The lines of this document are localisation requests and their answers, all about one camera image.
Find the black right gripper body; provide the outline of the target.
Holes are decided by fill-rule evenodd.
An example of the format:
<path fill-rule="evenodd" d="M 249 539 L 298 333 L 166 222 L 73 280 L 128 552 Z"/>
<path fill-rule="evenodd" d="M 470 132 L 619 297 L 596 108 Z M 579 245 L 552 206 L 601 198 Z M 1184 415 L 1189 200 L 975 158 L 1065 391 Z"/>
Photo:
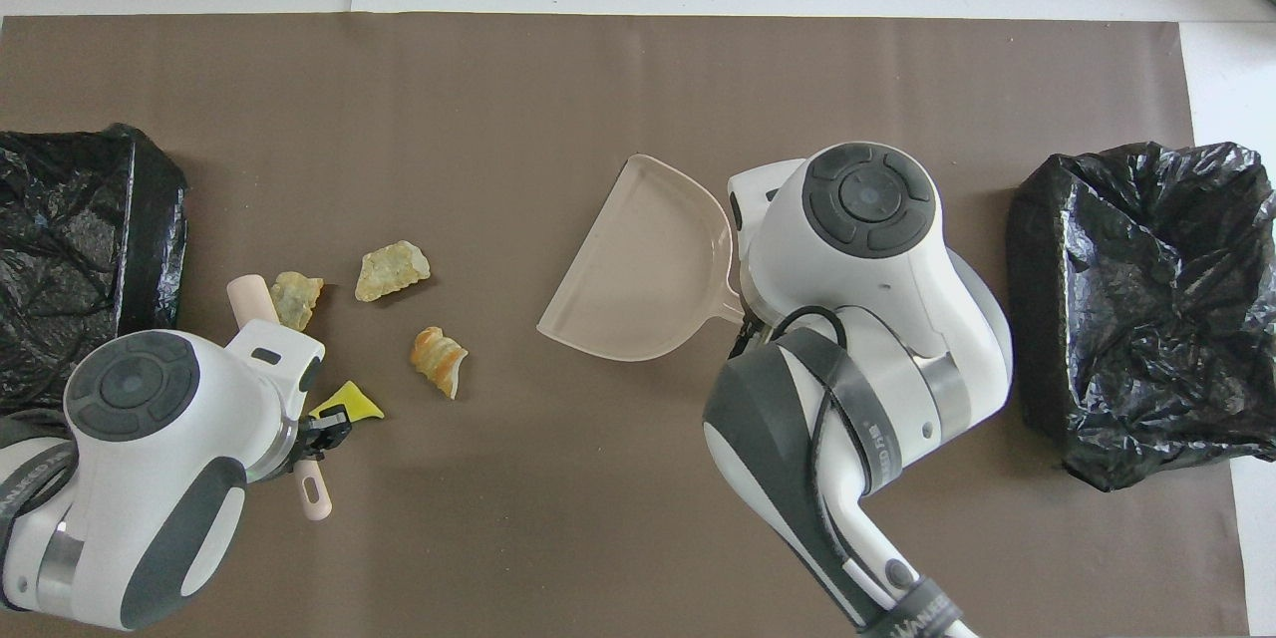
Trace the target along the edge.
<path fill-rule="evenodd" d="M 735 359 L 749 348 L 758 336 L 766 333 L 767 324 L 754 316 L 753 314 L 746 314 L 743 316 L 743 325 L 738 332 L 738 339 L 735 339 L 734 346 L 730 350 L 729 360 Z"/>

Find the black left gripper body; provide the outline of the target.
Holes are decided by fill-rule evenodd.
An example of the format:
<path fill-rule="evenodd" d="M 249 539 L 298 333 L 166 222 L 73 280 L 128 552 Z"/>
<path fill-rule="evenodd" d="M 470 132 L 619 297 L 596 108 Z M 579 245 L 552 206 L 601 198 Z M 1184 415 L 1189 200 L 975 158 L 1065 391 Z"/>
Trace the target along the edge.
<path fill-rule="evenodd" d="M 318 417 L 305 417 L 299 422 L 296 462 L 324 461 L 325 453 L 341 447 L 352 431 L 352 422 L 345 408 L 328 408 Z"/>

